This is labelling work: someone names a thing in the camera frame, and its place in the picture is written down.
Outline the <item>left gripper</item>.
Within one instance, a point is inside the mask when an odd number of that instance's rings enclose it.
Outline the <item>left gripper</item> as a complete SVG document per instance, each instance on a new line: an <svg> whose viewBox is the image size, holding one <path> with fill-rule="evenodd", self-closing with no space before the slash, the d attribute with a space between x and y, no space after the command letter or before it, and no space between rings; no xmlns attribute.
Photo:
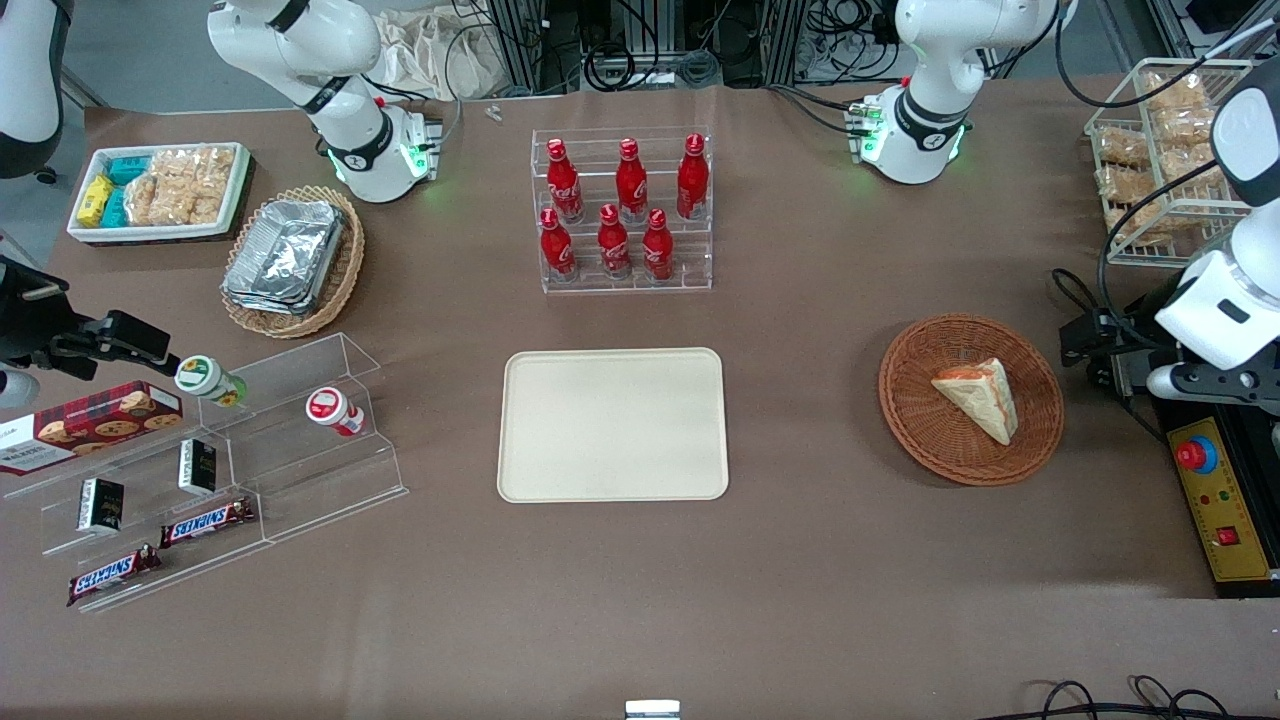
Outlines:
<svg viewBox="0 0 1280 720"><path fill-rule="evenodd" d="M1192 263L1156 322L1185 348L1229 370L1243 365L1279 336L1277 255L1206 252ZM1117 345L1112 314L1088 309L1060 327L1060 364L1075 366L1112 354L1112 386L1120 400L1167 397L1166 382L1153 372L1167 364L1166 348Z"/></svg>

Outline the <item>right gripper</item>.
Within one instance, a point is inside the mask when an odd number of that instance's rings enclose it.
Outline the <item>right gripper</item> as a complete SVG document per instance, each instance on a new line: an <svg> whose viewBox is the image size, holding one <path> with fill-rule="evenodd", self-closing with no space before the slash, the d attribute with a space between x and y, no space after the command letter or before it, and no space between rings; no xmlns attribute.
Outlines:
<svg viewBox="0 0 1280 720"><path fill-rule="evenodd" d="M65 334L78 329L78 314L67 297L69 283L10 258L1 261L3 364L28 368L44 352L45 369L79 380L95 378L99 360L133 363L164 377L177 374L180 359L169 348L168 332L111 310L93 324L93 334Z"/></svg>

